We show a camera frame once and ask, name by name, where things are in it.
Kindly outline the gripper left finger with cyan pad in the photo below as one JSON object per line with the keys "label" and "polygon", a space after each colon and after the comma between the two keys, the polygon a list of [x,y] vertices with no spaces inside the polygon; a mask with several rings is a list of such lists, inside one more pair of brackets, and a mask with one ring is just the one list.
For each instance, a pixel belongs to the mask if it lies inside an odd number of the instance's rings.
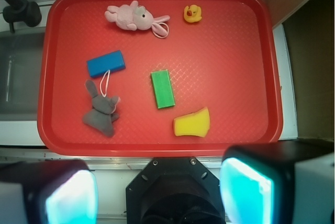
{"label": "gripper left finger with cyan pad", "polygon": [[96,223],[97,212],[84,161],[1,163],[1,223]]}

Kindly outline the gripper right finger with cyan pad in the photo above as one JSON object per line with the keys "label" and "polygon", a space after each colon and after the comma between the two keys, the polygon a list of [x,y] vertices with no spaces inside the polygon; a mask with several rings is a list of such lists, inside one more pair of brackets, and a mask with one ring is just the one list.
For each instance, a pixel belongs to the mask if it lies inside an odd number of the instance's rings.
{"label": "gripper right finger with cyan pad", "polygon": [[219,180],[232,223],[334,223],[333,142],[233,145]]}

